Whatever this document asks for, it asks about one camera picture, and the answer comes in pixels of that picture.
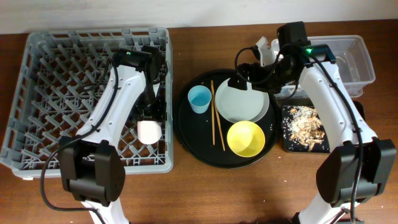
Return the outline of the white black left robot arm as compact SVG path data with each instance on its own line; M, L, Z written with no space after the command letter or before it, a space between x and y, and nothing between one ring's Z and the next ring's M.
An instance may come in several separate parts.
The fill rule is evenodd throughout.
M157 47L120 49L109 60L109 80L88 121L62 137L57 159L62 185L95 223L127 223L120 201L126 171L117 152L126 121L142 144L157 143L166 119L161 89L167 67Z

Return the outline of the peanut shell food scraps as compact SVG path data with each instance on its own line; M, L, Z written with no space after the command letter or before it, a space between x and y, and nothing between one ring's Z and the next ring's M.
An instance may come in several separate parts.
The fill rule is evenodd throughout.
M316 143L321 144L326 133L316 109L305 106L298 111L292 109L290 112L294 116L290 127L293 132L291 139L298 139L300 144L310 146L309 151Z

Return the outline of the pink plastic cup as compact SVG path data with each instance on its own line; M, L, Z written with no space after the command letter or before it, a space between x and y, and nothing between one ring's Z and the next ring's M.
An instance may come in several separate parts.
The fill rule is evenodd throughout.
M143 144L155 144L162 136L160 124L156 121L139 121L137 123L137 137Z

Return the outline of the yellow bowl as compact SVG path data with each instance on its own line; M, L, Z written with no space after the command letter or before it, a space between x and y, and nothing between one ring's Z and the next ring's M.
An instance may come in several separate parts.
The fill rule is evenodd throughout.
M231 151L240 157L254 157L266 145L266 137L256 123L239 121L234 123L227 132L227 143Z

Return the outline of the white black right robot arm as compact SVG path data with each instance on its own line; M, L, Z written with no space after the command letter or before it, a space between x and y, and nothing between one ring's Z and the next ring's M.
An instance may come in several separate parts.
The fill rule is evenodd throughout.
M305 90L322 121L330 155L317 170L315 198L292 221L338 223L349 214L355 223L355 208L384 192L396 147L367 125L341 81L328 45L312 44L301 21L279 27L277 36L279 52L271 64L236 64L228 84L274 94L294 82Z

